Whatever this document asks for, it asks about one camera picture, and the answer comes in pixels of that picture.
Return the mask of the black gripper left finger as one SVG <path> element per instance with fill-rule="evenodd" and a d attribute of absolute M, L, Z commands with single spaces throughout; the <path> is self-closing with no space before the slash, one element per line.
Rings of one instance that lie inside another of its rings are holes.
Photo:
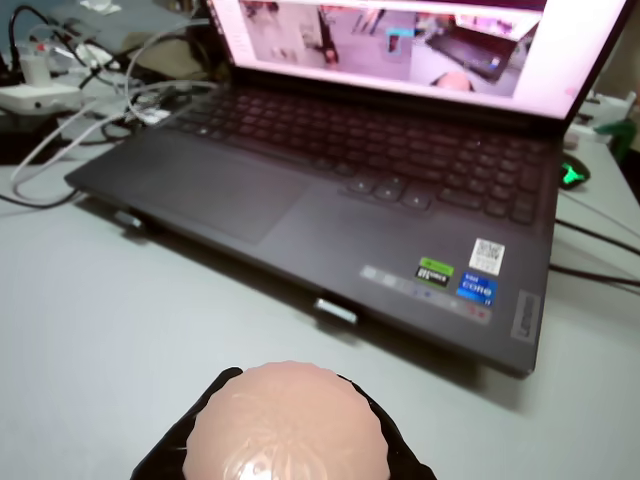
<path fill-rule="evenodd" d="M 221 390 L 228 381 L 243 373 L 239 367 L 223 370 L 187 412 L 164 434 L 150 452 L 140 461 L 131 474 L 133 480 L 172 479 L 184 480 L 183 465 L 186 459 L 186 442 L 197 415 L 207 405 L 210 397 Z"/>

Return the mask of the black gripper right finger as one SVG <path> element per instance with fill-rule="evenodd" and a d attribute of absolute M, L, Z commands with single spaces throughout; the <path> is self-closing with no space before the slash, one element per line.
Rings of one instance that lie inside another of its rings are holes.
<path fill-rule="evenodd" d="M 387 463 L 391 480 L 436 480 L 433 470 L 421 463 L 405 442 L 396 423 L 390 415 L 359 385 L 344 377 L 362 395 L 372 412 L 377 416 L 381 432 L 388 445 Z"/>

